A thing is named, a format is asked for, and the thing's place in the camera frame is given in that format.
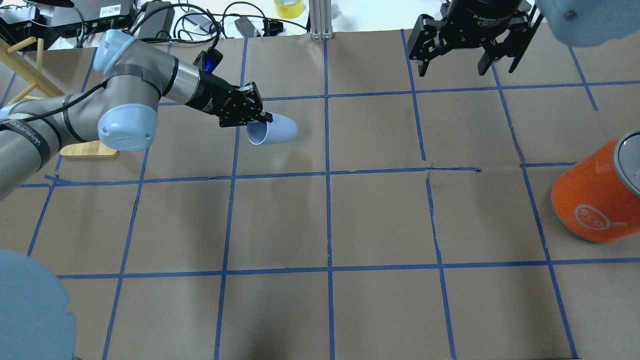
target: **orange mug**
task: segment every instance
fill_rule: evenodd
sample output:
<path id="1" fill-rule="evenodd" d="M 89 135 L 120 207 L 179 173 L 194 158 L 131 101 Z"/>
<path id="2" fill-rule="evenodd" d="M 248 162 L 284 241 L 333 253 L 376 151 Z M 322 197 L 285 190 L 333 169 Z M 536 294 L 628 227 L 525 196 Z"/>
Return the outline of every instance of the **orange mug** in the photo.
<path id="1" fill-rule="evenodd" d="M 581 238 L 610 243 L 640 233 L 640 130 L 560 175 L 551 199 L 562 223 Z"/>

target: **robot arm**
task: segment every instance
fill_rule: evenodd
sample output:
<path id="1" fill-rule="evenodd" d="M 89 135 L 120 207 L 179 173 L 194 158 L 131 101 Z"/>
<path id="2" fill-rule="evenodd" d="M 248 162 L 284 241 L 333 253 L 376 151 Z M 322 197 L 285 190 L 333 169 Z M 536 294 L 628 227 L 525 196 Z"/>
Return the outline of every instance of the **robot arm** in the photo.
<path id="1" fill-rule="evenodd" d="M 536 10 L 540 14 L 534 19 Z M 437 56 L 477 47 L 484 49 L 480 75 L 504 56 L 514 58 L 513 72 L 544 17 L 569 46 L 596 46 L 640 29 L 640 0 L 536 0 L 533 9 L 524 0 L 447 0 L 440 13 L 442 20 L 420 15 L 408 40 L 409 58 L 419 61 L 420 76 Z"/>
<path id="2" fill-rule="evenodd" d="M 140 151 L 156 134 L 161 96 L 215 115 L 220 126 L 268 126 L 282 115 L 264 111 L 255 83 L 231 85 L 124 33 L 109 30 L 94 60 L 105 82 L 84 94 L 22 101 L 0 109 L 0 200 L 64 146 L 101 140 Z M 289 131 L 287 141 L 296 134 Z"/>

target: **orange cylinder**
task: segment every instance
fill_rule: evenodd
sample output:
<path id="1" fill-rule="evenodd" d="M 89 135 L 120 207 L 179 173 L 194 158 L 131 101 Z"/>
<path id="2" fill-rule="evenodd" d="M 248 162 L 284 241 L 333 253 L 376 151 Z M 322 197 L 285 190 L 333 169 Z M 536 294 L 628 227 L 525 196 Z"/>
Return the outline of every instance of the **orange cylinder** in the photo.
<path id="1" fill-rule="evenodd" d="M 640 130 L 560 175 L 551 198 L 562 223 L 581 238 L 610 243 L 640 233 Z"/>

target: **white label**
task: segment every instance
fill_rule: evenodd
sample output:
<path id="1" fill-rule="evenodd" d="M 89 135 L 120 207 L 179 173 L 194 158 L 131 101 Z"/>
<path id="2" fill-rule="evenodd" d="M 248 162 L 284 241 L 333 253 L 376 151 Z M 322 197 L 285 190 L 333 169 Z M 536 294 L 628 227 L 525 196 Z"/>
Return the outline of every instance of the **white label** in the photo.
<path id="1" fill-rule="evenodd" d="M 122 5 L 111 5 L 100 8 L 100 18 L 114 16 L 120 14 Z"/>

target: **metal post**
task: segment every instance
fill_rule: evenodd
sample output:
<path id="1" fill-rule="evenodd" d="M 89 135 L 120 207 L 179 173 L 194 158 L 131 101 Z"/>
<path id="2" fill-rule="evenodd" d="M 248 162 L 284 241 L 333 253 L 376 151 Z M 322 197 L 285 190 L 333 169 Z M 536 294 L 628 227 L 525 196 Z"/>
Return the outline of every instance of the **metal post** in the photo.
<path id="1" fill-rule="evenodd" d="M 312 39 L 333 38 L 331 0 L 309 0 L 309 17 Z"/>

